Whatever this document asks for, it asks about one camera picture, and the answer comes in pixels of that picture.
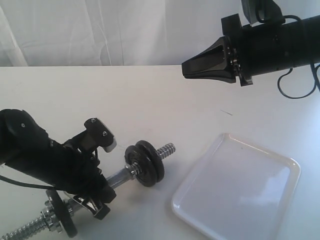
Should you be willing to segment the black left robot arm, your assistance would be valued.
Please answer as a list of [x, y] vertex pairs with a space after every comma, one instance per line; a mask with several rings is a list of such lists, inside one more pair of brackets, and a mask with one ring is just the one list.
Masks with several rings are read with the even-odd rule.
[[99, 168], [98, 148], [107, 153], [117, 145], [113, 133], [98, 118], [84, 123], [85, 130], [59, 143], [24, 110], [0, 112], [0, 162], [93, 205], [95, 218], [102, 220], [115, 191]]

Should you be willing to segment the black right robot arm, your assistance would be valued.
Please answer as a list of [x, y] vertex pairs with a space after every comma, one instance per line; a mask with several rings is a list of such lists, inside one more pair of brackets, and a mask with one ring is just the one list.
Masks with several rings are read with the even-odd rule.
[[252, 77], [320, 61], [320, 17], [242, 26], [238, 14], [221, 19], [223, 36], [182, 63], [187, 79], [219, 80], [242, 87]]

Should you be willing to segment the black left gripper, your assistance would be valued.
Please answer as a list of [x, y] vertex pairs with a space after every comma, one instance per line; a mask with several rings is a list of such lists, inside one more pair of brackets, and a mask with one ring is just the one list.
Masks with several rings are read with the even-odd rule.
[[[66, 205], [70, 215], [73, 217], [77, 211], [86, 209], [94, 218], [103, 220], [111, 211], [106, 204], [111, 203], [117, 194], [99, 168], [98, 150], [85, 150], [71, 139], [50, 150], [53, 159], [47, 171], [48, 183], [68, 192]], [[99, 199], [79, 195], [98, 196]]]

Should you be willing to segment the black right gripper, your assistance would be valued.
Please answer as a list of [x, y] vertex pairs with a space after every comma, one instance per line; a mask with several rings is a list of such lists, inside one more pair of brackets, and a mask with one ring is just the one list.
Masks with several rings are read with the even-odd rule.
[[242, 26], [238, 14], [221, 19], [223, 37], [181, 64], [186, 79], [217, 80], [233, 84], [235, 68], [242, 87], [252, 85], [252, 77], [294, 67], [289, 25], [285, 19]]

